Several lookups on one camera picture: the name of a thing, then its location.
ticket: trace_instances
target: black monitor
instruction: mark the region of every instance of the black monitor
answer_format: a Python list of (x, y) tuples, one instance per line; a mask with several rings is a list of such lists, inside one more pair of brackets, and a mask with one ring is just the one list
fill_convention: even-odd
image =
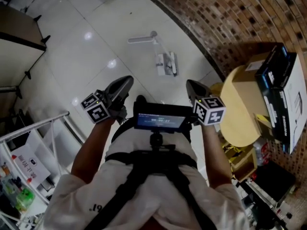
[(135, 102), (133, 114), (136, 129), (173, 133), (183, 130), (193, 112), (189, 106)]

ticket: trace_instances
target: sign with text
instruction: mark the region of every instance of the sign with text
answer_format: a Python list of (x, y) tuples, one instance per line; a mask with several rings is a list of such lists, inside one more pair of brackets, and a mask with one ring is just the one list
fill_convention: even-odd
[(12, 158), (27, 177), (28, 183), (35, 188), (50, 175), (28, 144), (12, 151)]

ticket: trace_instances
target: white shirt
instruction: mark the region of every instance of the white shirt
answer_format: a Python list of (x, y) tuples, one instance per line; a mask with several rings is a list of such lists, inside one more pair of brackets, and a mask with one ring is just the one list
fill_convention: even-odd
[[(134, 150), (151, 150), (150, 131), (131, 128), (121, 134), (106, 155)], [(176, 150), (197, 160), (188, 140), (180, 133), (163, 134), (164, 144), (175, 144)], [(100, 208), (124, 183), (132, 165), (109, 160), (102, 164), (90, 184), (73, 175), (63, 175), (45, 213), (47, 230), (83, 230)], [(235, 186), (225, 184), (212, 189), (194, 168), (183, 165), (180, 170), (190, 181), (189, 188), (203, 212), (217, 229), (249, 229), (245, 211)], [(168, 230), (198, 230), (200, 226), (185, 198), (165, 177), (149, 175), (136, 195), (128, 201), (107, 230), (138, 230), (153, 217)]]

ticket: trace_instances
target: black harness strap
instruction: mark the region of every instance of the black harness strap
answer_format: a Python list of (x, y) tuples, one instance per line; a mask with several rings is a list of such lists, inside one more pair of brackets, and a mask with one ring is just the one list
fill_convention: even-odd
[(150, 174), (163, 174), (174, 184), (193, 209), (201, 229), (216, 230), (214, 223), (203, 213), (194, 196), (189, 190), (189, 180), (180, 171), (178, 165), (197, 168), (196, 162), (188, 155), (178, 151), (134, 151), (131, 153), (114, 153), (106, 157), (125, 164), (133, 164), (133, 169), (124, 184), (116, 190), (113, 198), (105, 205), (98, 215), (89, 223), (85, 230), (101, 230), (114, 219), (124, 205), (131, 200), (138, 187)]

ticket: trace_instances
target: man's right arm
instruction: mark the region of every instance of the man's right arm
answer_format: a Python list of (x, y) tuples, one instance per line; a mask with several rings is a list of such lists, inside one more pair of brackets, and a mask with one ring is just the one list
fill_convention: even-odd
[(213, 125), (201, 126), (205, 148), (206, 170), (210, 187), (231, 184), (232, 173)]

